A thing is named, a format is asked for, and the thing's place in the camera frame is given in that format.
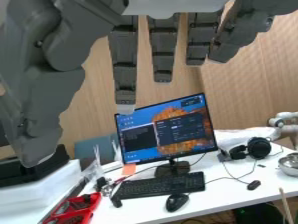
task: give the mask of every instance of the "monitor screen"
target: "monitor screen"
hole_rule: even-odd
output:
[[[115,114],[123,163],[147,163],[216,150],[204,94]]]

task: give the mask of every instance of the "keyboard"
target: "keyboard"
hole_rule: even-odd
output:
[[[203,190],[203,172],[194,172],[178,176],[123,181],[113,197],[131,199]]]

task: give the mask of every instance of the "white desk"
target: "white desk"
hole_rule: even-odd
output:
[[[219,180],[206,185],[203,192],[190,194],[190,200],[186,205],[174,213],[164,210],[164,202],[168,196],[150,197],[122,200],[122,207],[114,208],[107,198],[103,198],[94,212],[91,224],[133,224],[133,223],[163,223],[175,220],[187,219],[195,216],[220,212],[238,207],[278,200],[280,198],[278,188],[282,187],[287,197],[298,195],[298,178],[286,176],[278,168],[278,158],[292,152],[284,149],[283,154],[270,156],[258,161],[266,167],[255,167],[251,175],[242,178],[251,182],[259,180],[262,185],[248,191],[246,185],[235,180]],[[272,152],[280,151],[280,146],[272,144]],[[196,161],[200,155],[180,158],[190,162]],[[137,170],[142,170],[158,163],[141,165]],[[238,177],[248,173],[252,169],[254,160],[247,158],[242,161],[226,163],[231,174]],[[206,182],[219,177],[228,177],[222,164],[216,159],[216,152],[208,153],[204,158],[191,167],[191,171],[203,171]],[[117,179],[121,177],[122,169],[106,174],[106,177]],[[151,178],[154,169],[135,175],[133,179]]]

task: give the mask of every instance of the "metal bowl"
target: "metal bowl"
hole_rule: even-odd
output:
[[[288,162],[291,163],[291,166],[298,169],[298,153],[291,153],[287,157],[290,158]]]
[[[278,165],[283,173],[288,176],[298,177],[298,167],[292,155],[283,157],[278,160]]]

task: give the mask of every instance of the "monitor bezel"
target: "monitor bezel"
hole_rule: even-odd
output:
[[[215,135],[214,135],[214,128],[212,128],[212,122],[211,122],[211,117],[210,117],[210,113],[208,113],[207,100],[206,100],[206,94],[204,93],[196,93],[196,94],[192,94],[190,96],[184,96],[184,97],[180,97],[180,98],[176,98],[176,99],[172,99],[172,100],[157,103],[157,104],[151,104],[149,106],[137,108],[134,111],[143,110],[149,107],[154,107],[154,106],[158,106],[161,104],[170,103],[170,102],[176,101],[176,100],[183,100],[186,98],[199,96],[199,95],[203,95],[203,98],[204,98],[204,106],[206,106],[206,109],[207,109],[207,116],[208,116],[208,120],[210,120],[210,124],[211,124],[211,134],[212,134],[212,138],[214,138],[214,148],[199,150],[199,151],[195,151],[195,152],[186,152],[183,154],[175,154],[175,155],[164,156],[164,157],[161,157],[161,158],[150,159],[150,160],[146,160],[146,161],[139,161],[139,162],[135,162],[135,163],[129,163],[129,162],[125,161],[125,158],[123,158],[123,149],[122,149],[122,144],[121,144],[118,122],[117,122],[117,116],[121,115],[121,114],[117,113],[117,114],[114,114],[114,121],[115,121],[115,128],[117,128],[117,135],[118,135],[118,145],[119,145],[119,148],[121,148],[121,156],[122,156],[123,164],[141,165],[141,164],[146,164],[146,163],[154,163],[154,162],[158,162],[158,161],[164,161],[164,160],[170,160],[170,159],[175,159],[175,158],[180,158],[180,157],[186,157],[186,156],[198,155],[198,154],[203,154],[203,153],[207,153],[207,152],[218,151],[216,139],[215,139]]]

